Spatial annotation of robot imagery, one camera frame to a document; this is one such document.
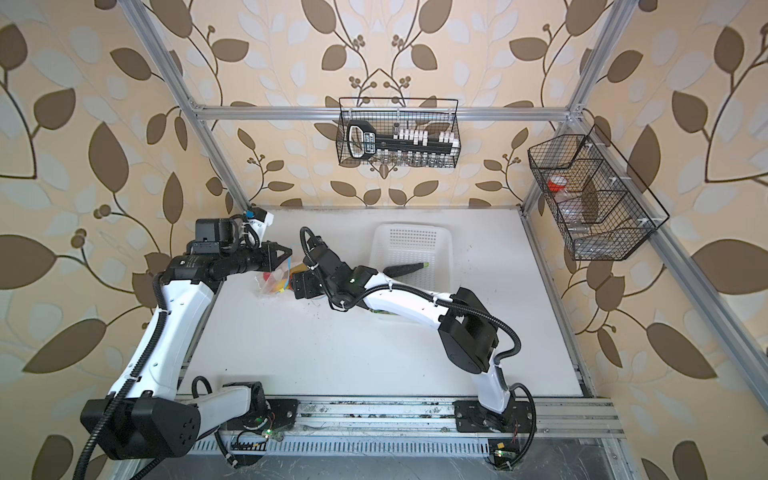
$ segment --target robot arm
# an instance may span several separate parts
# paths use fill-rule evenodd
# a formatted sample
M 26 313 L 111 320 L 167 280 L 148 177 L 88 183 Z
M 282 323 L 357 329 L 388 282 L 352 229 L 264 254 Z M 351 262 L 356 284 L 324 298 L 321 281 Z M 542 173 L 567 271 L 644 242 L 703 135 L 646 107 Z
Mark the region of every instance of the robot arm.
M 83 478 L 97 444 L 113 460 L 179 457 L 200 433 L 260 408 L 263 391 L 257 382 L 174 400 L 194 332 L 221 283 L 233 273 L 274 271 L 292 253 L 261 240 L 272 214 L 252 208 L 236 217 L 198 220 L 187 252 L 156 277 L 157 309 L 136 352 L 107 398 L 89 400 L 82 410 L 81 423 L 91 438 L 75 478 Z
M 498 361 L 517 354 L 520 339 L 514 330 L 488 313 L 471 290 L 460 288 L 453 294 L 428 292 L 400 283 L 369 266 L 353 270 L 307 227 L 302 228 L 300 239 L 304 263 L 310 271 L 291 277 L 297 299 L 325 294 L 334 310 L 346 312 L 354 306 L 367 306 L 437 330 L 451 362 L 473 374 L 480 404 L 498 414 L 505 412 L 511 393 Z M 514 340 L 515 347 L 493 356 L 498 329 Z

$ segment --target black cable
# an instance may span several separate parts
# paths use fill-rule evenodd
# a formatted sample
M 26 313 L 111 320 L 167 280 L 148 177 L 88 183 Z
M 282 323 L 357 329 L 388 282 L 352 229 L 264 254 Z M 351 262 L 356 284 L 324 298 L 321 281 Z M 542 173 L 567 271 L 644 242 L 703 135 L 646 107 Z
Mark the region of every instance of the black cable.
M 305 238 L 306 233 L 310 235 L 310 238 L 315 244 L 319 243 L 318 238 L 315 236 L 314 233 L 312 233 L 312 230 L 310 230 L 309 227 L 301 227 L 301 230 L 299 230 L 299 241 L 301 243 L 301 250 L 304 251 L 304 263 L 306 263 L 306 259 L 310 259 L 310 262 L 312 265 L 307 265 L 307 266 L 310 268 L 310 270 L 312 270 L 312 273 L 314 274 L 314 276 L 317 277 L 317 280 L 320 283 L 320 288 L 323 289 L 323 293 L 325 293 L 326 296 L 328 297 L 328 306 L 331 307 L 331 310 L 338 310 L 336 307 L 333 306 L 333 302 L 331 302 L 331 292 L 328 291 L 328 286 L 326 285 L 325 279 L 323 279 L 323 275 L 317 269 L 318 267 L 317 262 L 310 255 L 310 248 L 306 245 L 306 238 Z
M 531 395 L 531 390 L 528 390 L 528 387 L 522 383 L 514 383 L 511 387 L 509 387 L 510 392 L 514 392 L 516 389 L 520 389 L 525 392 L 525 396 L 528 397 L 528 402 L 531 403 L 531 433 L 528 434 L 528 438 L 525 440 L 525 445 L 523 445 L 523 448 L 520 450 L 520 455 L 508 463 L 509 468 L 517 465 L 523 459 L 525 454 L 528 453 L 528 449 L 531 448 L 531 442 L 533 442 L 533 435 L 536 432 L 536 404 L 533 403 L 533 395 Z
M 255 250 L 256 248 L 258 248 L 258 246 L 259 246 L 259 243 L 260 243 L 260 241 L 261 241 L 261 240 L 259 239 L 259 236 L 256 234 L 256 231 L 253 229 L 253 227 L 252 227 L 252 226 L 250 226 L 250 223 L 247 223 L 247 222 L 246 222 L 246 223 L 243 223 L 243 228 L 244 228 L 245 230 L 248 230 L 248 233 L 250 233 L 251 235 L 253 235 L 253 245 L 251 245 L 251 244 L 248 242 L 248 236 L 247 236 L 247 235 L 243 235 L 243 240 L 245 241 L 245 244 L 246 244 L 246 245 L 248 246 L 248 248 L 250 248 L 251 250 Z
M 147 363 L 147 361 L 149 360 L 149 357 L 152 355 L 152 352 L 154 351 L 154 347 L 157 346 L 158 342 L 160 342 L 160 337 L 163 334 L 163 329 L 165 328 L 165 322 L 168 317 L 168 314 L 167 314 L 168 307 L 167 307 L 167 304 L 165 303 L 165 297 L 163 296 L 163 287 L 161 286 L 160 278 L 161 278 L 161 273 L 155 275 L 152 281 L 152 288 L 154 290 L 154 297 L 157 300 L 157 308 L 158 308 L 157 325 L 155 325 L 154 327 L 154 331 L 152 332 L 152 337 L 149 339 L 149 342 L 147 343 L 147 346 L 144 348 L 144 351 L 141 353 L 141 356 L 139 357 L 139 360 L 136 362 L 136 365 L 131 370 L 129 378 L 125 380 L 125 383 L 120 388 L 117 395 L 115 395 L 112 398 L 112 400 L 107 404 L 107 408 L 104 409 L 104 413 L 101 415 L 101 418 L 98 420 L 98 422 L 96 422 L 96 426 L 93 428 L 93 430 L 91 430 L 91 436 L 88 437 L 88 441 L 85 443 L 85 446 L 83 447 L 83 451 L 80 454 L 78 463 L 74 467 L 74 474 L 72 475 L 73 480 L 85 479 L 85 472 L 88 470 L 88 463 L 90 462 L 91 455 L 93 454 L 94 449 L 98 444 L 99 436 L 101 436 L 101 433 L 104 431 L 104 427 L 107 425 L 107 422 L 109 422 L 109 420 L 112 418 L 112 416 L 114 415 L 114 412 L 122 404 L 123 400 L 125 400 L 125 397 L 128 395 L 128 392 L 131 391 L 131 388 L 136 383 L 138 376 L 141 374 L 141 370 L 144 369 L 144 365 Z
M 378 292 L 380 290 L 389 290 L 389 288 L 390 288 L 390 285 L 388 283 L 383 284 L 383 285 L 372 286 L 371 288 L 367 289 L 365 292 L 360 293 L 352 301 L 352 304 L 350 306 L 346 306 L 345 305 L 344 306 L 345 307 L 345 311 L 352 309 L 355 305 L 360 303 L 362 301 L 362 299 L 366 298 L 371 293 Z M 429 293 L 427 293 L 427 292 L 425 292 L 423 290 L 419 290 L 418 288 L 415 288 L 414 286 L 405 285 L 403 283 L 393 283 L 392 284 L 392 290 L 402 290 L 404 292 L 412 293 L 412 294 L 414 294 L 416 296 L 420 296 L 424 300 L 429 300 L 430 302 L 433 300 L 432 295 L 430 295 Z M 497 353 L 496 356 L 494 356 L 494 359 L 493 359 L 493 361 L 494 361 L 494 363 L 496 365 L 498 365 L 499 360 L 505 359 L 505 358 L 507 358 L 509 356 L 517 355 L 520 352 L 520 348 L 522 347 L 522 344 L 520 343 L 520 337 L 518 336 L 518 334 L 509 325 L 507 325 L 506 323 L 502 322 L 501 320 L 499 320 L 495 316 L 491 315 L 490 313 L 486 313 L 486 312 L 484 312 L 482 310 L 478 310 L 478 309 L 476 309 L 474 307 L 471 307 L 471 306 L 462 305 L 461 303 L 449 302 L 447 300 L 437 299 L 435 301 L 435 303 L 437 305 L 444 306 L 445 308 L 447 308 L 449 310 L 454 310 L 457 313 L 463 313 L 465 315 L 480 316 L 480 317 L 488 320 L 492 325 L 498 327 L 499 329 L 504 330 L 504 332 L 507 335 L 509 335 L 509 337 L 512 339 L 512 341 L 515 343 L 515 346 L 512 347 L 509 350 L 505 350 L 503 352 Z
M 136 475 L 131 477 L 131 480 L 141 480 L 142 478 L 146 477 L 147 474 L 155 467 L 157 467 L 160 462 L 162 462 L 162 458 L 156 458 L 155 460 L 147 463 L 144 468 L 136 472 Z

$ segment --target red object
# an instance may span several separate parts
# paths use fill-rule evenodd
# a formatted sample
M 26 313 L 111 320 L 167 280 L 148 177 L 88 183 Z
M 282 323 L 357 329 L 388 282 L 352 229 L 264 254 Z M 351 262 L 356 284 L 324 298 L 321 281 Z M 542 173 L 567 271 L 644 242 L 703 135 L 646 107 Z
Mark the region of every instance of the red object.
M 568 180 L 566 180 L 565 177 L 562 177 L 561 175 L 552 175 L 547 182 L 547 188 L 551 192 L 559 192 L 565 188 L 565 184 L 567 183 Z

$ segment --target metal frame bar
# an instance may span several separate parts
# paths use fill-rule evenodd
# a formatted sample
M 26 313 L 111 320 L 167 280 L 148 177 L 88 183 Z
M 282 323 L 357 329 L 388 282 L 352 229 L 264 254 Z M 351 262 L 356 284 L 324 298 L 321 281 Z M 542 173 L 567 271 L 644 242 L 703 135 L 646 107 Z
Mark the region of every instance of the metal frame bar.
M 392 110 L 386 107 L 365 107 L 366 110 Z M 339 108 L 331 107 L 208 107 L 193 109 L 201 120 L 338 120 Z M 564 121 L 567 108 L 505 108 L 460 107 L 460 121 Z
M 580 118 L 572 123 L 572 128 L 577 134 L 586 134 L 591 126 Z M 622 165 L 606 146 L 600 144 L 597 146 L 617 172 L 626 170 L 626 165 Z M 633 182 L 625 181 L 624 184 L 643 204 L 643 208 L 649 212 L 654 211 L 649 200 Z M 648 241 L 653 245 L 688 300 L 712 330 L 720 346 L 757 397 L 757 401 L 768 412 L 768 356 L 760 350 L 752 335 L 743 328 L 739 318 L 725 299 L 712 287 L 712 283 L 674 236 L 668 224 L 662 225 L 656 233 L 651 234 Z
M 581 73 L 578 85 L 576 85 L 576 89 L 571 96 L 571 101 L 568 102 L 568 111 L 571 113 L 580 113 L 581 109 L 587 104 L 589 94 L 592 92 L 595 83 L 597 83 L 600 73 L 608 62 L 611 53 L 616 48 L 619 38 L 621 38 L 624 30 L 627 28 L 627 24 L 629 24 L 629 20 L 637 8 L 638 1 L 616 0 L 613 8 L 608 12 L 608 19 L 605 22 L 598 43 L 594 46 L 594 50 L 584 66 L 584 71 Z
M 568 313 L 563 305 L 562 300 L 558 294 L 558 289 L 554 284 L 554 279 L 549 273 L 547 268 L 547 260 L 544 257 L 544 252 L 541 251 L 540 243 L 536 238 L 536 234 L 533 231 L 528 217 L 520 214 L 520 220 L 523 223 L 525 229 L 525 235 L 528 237 L 528 243 L 531 245 L 531 251 L 533 257 L 538 265 L 538 271 L 541 274 L 541 279 L 544 280 L 544 288 L 547 290 L 547 296 L 549 297 L 549 303 L 552 305 L 554 311 L 554 317 L 558 321 L 560 327 L 560 333 L 563 336 L 565 342 L 565 348 L 568 350 L 568 355 L 571 357 L 571 361 L 574 363 L 574 367 L 578 369 L 581 374 L 581 380 L 584 382 L 584 388 L 587 390 L 586 394 L 590 397 L 595 395 L 596 389 L 592 378 L 589 375 L 589 369 L 584 361 L 584 357 L 581 355 L 581 351 L 576 344 L 576 335 L 574 334 L 571 324 L 568 322 Z
M 181 109 L 181 112 L 187 118 L 190 128 L 203 144 L 208 158 L 210 158 L 212 165 L 221 176 L 221 180 L 223 180 L 235 203 L 243 210 L 247 209 L 250 206 L 248 197 L 243 192 L 243 188 L 237 181 L 235 173 L 219 148 L 214 133 L 205 124 L 205 120 L 199 118 L 195 113 L 191 100 L 192 96 L 187 90 L 187 86 L 184 84 L 184 80 L 179 74 L 173 59 L 171 59 L 170 54 L 165 49 L 163 41 L 155 31 L 147 10 L 144 8 L 144 4 L 141 3 L 141 0 L 120 0 L 120 6 L 123 8 L 123 13 L 128 19 L 128 23 L 136 31 L 136 36 L 144 44 L 152 61 L 157 66 L 157 70 L 165 80 L 165 84 L 174 96 L 174 100 Z

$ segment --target hanging wire basket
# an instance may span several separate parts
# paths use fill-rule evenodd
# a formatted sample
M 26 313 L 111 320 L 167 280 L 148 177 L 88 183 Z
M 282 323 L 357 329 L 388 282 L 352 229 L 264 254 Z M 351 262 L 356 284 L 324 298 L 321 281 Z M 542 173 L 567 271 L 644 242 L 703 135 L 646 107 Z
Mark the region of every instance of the hanging wire basket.
M 669 220 L 667 209 L 618 149 L 626 171 L 617 172 L 605 159 L 601 150 L 610 146 L 607 136 L 592 127 L 586 135 L 559 135 L 528 149 L 531 172 L 574 260 L 626 260 Z M 653 199 L 659 210 L 649 211 L 633 190 Z
M 457 109 L 458 100 L 447 98 L 340 98 L 339 164 L 455 168 Z

